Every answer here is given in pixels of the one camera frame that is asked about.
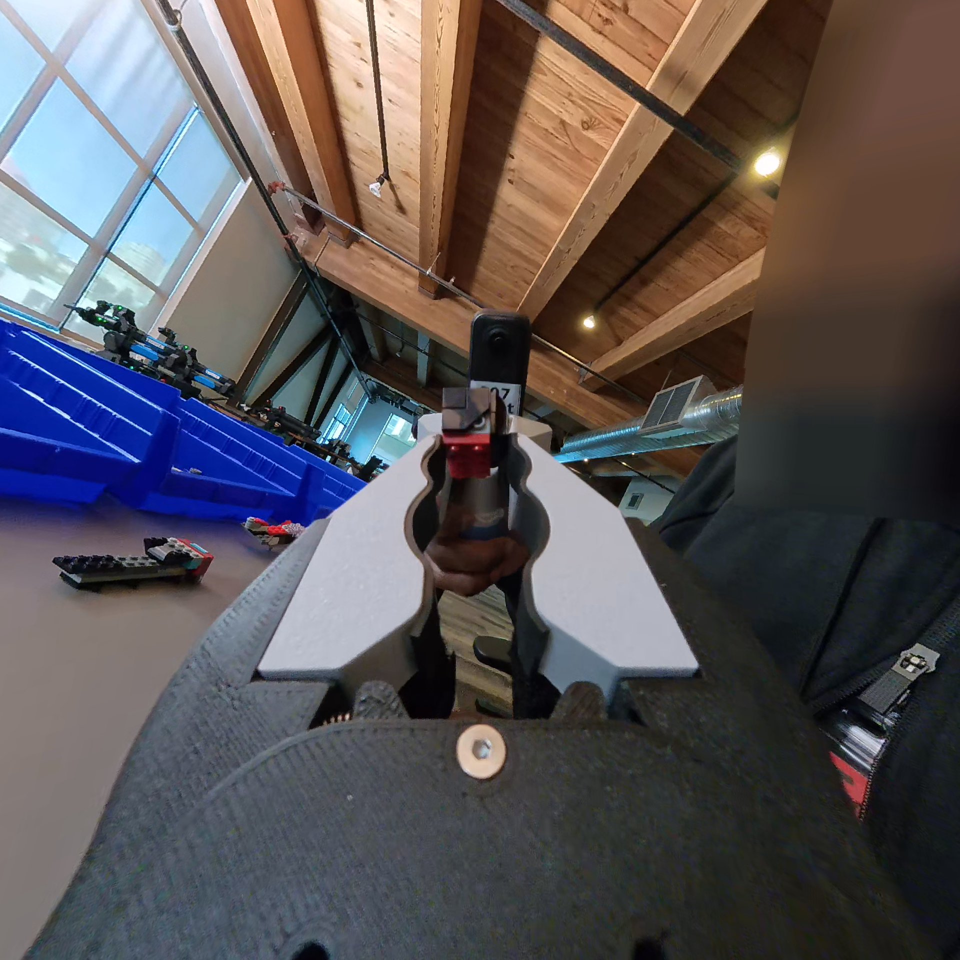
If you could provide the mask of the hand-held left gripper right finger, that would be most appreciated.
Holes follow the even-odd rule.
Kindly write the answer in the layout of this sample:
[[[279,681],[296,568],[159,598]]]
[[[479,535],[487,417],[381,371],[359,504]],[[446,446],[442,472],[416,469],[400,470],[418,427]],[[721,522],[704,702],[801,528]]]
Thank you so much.
[[[513,435],[511,531],[527,549],[514,605],[512,713],[548,716],[573,684],[607,705],[628,679],[690,679],[700,664],[618,508],[531,438]]]

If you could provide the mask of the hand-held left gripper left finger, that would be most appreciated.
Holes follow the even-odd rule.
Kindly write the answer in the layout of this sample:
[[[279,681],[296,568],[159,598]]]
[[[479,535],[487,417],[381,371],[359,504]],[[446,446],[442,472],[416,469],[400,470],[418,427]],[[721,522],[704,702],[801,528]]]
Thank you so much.
[[[260,677],[333,682],[347,696],[382,681],[412,716],[450,716],[452,657],[425,558],[446,475],[442,438],[427,437],[318,524]]]

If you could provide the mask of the red black toy brick build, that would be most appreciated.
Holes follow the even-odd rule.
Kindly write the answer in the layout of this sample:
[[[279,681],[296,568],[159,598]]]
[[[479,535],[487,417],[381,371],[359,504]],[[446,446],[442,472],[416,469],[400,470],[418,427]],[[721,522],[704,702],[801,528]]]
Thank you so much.
[[[506,450],[507,407],[495,388],[445,388],[441,437],[452,479],[484,479]]]

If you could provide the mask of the person's right hand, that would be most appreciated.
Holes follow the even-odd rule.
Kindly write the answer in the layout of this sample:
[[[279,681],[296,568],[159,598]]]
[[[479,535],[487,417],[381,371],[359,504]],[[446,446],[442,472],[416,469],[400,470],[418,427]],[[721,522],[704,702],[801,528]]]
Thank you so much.
[[[463,597],[481,594],[520,572],[530,559],[527,547],[512,534],[466,537],[473,523],[470,513],[448,511],[425,549],[424,558],[440,592]]]

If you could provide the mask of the ceiling vent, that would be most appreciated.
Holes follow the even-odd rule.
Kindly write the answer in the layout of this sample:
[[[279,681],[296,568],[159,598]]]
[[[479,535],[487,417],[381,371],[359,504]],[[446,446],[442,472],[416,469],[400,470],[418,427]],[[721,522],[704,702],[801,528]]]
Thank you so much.
[[[719,395],[720,391],[705,375],[660,390],[643,418],[640,435],[661,439],[707,429],[703,426],[707,411]]]

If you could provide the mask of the person's black jacket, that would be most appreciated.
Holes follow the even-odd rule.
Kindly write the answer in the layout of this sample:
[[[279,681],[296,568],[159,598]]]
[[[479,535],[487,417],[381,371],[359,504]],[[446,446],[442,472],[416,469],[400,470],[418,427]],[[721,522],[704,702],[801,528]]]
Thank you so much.
[[[744,616],[822,730],[889,740],[863,825],[917,927],[959,953],[957,522],[738,503],[738,439],[702,455],[654,528]]]

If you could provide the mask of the long black toy brick assembly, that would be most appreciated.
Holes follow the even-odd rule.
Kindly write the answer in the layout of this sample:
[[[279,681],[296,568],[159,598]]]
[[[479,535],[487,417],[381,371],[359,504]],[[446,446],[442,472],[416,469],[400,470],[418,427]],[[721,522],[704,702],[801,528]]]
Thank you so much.
[[[107,585],[137,587],[145,583],[195,585],[203,581],[214,555],[180,537],[150,536],[140,555],[56,556],[59,578],[78,591],[99,592]]]

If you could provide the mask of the red printed garment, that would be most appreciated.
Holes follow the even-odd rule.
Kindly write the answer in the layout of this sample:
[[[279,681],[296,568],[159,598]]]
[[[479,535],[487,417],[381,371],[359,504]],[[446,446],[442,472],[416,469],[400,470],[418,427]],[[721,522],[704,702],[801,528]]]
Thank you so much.
[[[871,782],[889,737],[882,725],[852,707],[834,710],[822,720],[831,762],[838,771],[857,819],[862,820]]]

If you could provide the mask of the large window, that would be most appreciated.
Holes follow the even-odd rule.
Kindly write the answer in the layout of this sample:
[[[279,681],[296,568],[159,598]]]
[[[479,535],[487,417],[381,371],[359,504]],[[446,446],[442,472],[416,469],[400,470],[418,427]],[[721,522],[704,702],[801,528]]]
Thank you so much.
[[[100,344],[78,307],[143,330],[243,176],[149,2],[1,3],[2,314]]]

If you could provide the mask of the silver air duct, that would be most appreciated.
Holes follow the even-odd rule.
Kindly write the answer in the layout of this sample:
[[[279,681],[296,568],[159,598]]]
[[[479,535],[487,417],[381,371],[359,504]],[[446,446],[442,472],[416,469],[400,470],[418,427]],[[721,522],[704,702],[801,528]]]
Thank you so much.
[[[555,457],[561,463],[575,463],[710,446],[737,435],[742,391],[741,385],[720,391],[709,403],[706,420],[702,424],[706,429],[702,431],[665,438],[643,437],[641,428],[645,413],[606,428],[570,436],[563,442]]]

